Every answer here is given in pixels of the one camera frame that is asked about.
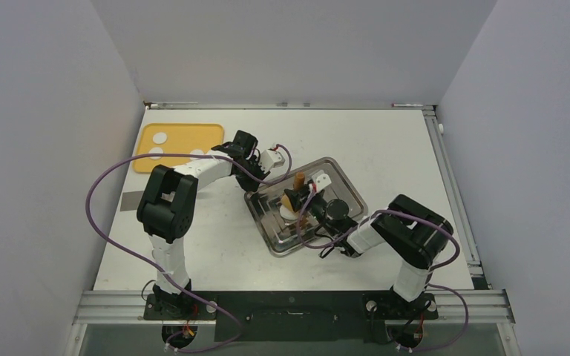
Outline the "wooden rolling pin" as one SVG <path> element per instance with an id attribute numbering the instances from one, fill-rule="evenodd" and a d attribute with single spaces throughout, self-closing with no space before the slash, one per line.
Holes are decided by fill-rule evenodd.
<path id="1" fill-rule="evenodd" d="M 308 190 L 306 186 L 305 173 L 298 172 L 294 176 L 292 187 L 284 190 L 284 193 L 280 199 L 280 204 L 285 205 L 289 210 L 295 212 L 299 218 L 307 195 Z M 294 231 L 297 221 L 298 219 L 294 221 L 284 220 L 284 227 L 290 231 Z"/>

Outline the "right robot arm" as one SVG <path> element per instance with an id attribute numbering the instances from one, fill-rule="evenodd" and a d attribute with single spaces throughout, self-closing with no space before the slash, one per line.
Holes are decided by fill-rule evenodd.
<path id="1" fill-rule="evenodd" d="M 302 232 L 302 220 L 311 216 L 326 232 L 328 243 L 318 249 L 338 249 L 356 258 L 378 245 L 390 246 L 402 259 L 391 287 L 390 308 L 399 317 L 409 317 L 419 308 L 419 298 L 433 272 L 454 262 L 460 253 L 452 225 L 441 215 L 404 194 L 385 209 L 357 222 L 349 216 L 349 205 L 340 199 L 327 201 L 319 190 L 308 187 L 286 189 L 281 214 L 294 219 L 297 238 L 314 248 Z"/>

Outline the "white dough piece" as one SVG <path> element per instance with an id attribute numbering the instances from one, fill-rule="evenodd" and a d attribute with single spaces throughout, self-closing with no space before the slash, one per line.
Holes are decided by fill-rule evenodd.
<path id="1" fill-rule="evenodd" d="M 280 206 L 279 214 L 284 220 L 294 221 L 298 218 L 298 215 L 295 212 L 289 210 L 285 205 Z"/>

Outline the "stainless steel tray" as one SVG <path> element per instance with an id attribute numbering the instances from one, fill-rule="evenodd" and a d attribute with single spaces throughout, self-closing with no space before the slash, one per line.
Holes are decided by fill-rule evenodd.
<path id="1" fill-rule="evenodd" d="M 327 216 L 319 207 L 313 205 L 307 208 L 306 216 L 301 221 L 303 237 L 298 236 L 294 220 L 281 216 L 281 197 L 286 189 L 294 188 L 296 177 L 305 176 L 309 182 L 321 174 L 326 174 L 331 183 L 318 193 L 317 198 L 325 202 L 344 201 L 351 220 L 358 220 L 367 215 L 367 204 L 339 164 L 330 157 L 317 159 L 285 175 L 284 180 L 275 185 L 264 186 L 254 193 L 245 194 L 244 201 L 272 255 L 284 257 L 303 248 L 303 241 L 311 243 L 322 237 L 339 235 L 336 228 L 326 228 L 326 223 L 318 221 L 319 218 L 325 219 Z"/>

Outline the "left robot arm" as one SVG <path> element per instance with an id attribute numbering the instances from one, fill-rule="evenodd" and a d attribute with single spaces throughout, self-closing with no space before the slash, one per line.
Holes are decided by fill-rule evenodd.
<path id="1" fill-rule="evenodd" d="M 277 147 L 257 150 L 258 140 L 238 131 L 233 140 L 212 147 L 205 154 L 191 154 L 187 163 L 153 168 L 140 204 L 137 220 L 142 223 L 158 266 L 153 287 L 153 306 L 174 319 L 189 314 L 191 279 L 186 269 L 184 237 L 194 219 L 199 190 L 219 179 L 235 177 L 246 192 L 264 184 L 273 168 L 285 157 Z"/>

